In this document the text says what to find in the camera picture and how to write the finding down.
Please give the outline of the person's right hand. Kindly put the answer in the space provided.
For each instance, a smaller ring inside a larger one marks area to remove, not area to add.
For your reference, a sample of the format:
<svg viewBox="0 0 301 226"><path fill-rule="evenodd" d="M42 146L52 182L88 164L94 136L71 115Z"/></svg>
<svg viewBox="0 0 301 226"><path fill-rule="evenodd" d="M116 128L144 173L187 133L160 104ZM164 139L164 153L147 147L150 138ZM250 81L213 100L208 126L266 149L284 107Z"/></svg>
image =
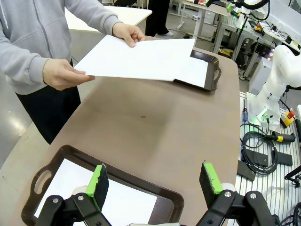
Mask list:
<svg viewBox="0 0 301 226"><path fill-rule="evenodd" d="M67 60L49 59L43 67L43 81L62 91L71 87L76 87L85 82L95 79L95 76L86 75L84 71L78 71L73 68Z"/></svg>

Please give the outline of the person's left hand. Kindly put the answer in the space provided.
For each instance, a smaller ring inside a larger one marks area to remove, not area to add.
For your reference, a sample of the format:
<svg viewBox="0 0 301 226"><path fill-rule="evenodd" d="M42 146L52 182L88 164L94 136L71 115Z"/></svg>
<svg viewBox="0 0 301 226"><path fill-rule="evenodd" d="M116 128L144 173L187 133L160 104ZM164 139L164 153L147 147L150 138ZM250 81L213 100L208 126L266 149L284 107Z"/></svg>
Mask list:
<svg viewBox="0 0 301 226"><path fill-rule="evenodd" d="M133 48L137 42L146 40L145 35L139 27L124 24L122 22L118 22L113 26L112 35L119 39L123 39L131 48Z"/></svg>

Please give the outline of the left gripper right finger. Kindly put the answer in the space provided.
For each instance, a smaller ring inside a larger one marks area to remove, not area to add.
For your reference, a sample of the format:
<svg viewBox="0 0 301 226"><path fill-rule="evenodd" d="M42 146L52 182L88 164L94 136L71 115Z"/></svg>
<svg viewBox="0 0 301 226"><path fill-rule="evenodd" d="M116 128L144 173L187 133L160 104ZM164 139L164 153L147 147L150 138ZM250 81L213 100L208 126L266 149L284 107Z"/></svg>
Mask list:
<svg viewBox="0 0 301 226"><path fill-rule="evenodd" d="M277 216L271 214L259 191L240 195L237 191L223 188L212 163L202 163L199 183L208 210L198 221L198 226L220 226L227 219L236 220L239 226L277 224Z"/></svg>

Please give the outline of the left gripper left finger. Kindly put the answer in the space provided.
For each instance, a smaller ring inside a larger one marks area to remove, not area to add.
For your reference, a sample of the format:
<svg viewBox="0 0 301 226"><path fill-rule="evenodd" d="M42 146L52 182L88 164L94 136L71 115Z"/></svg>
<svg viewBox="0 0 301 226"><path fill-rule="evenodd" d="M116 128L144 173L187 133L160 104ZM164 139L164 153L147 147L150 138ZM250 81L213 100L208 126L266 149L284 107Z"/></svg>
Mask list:
<svg viewBox="0 0 301 226"><path fill-rule="evenodd" d="M102 213L109 188L105 164L97 165L85 192L63 199L51 195L46 200L36 220L37 226L72 226L83 222L86 226L109 226Z"/></svg>

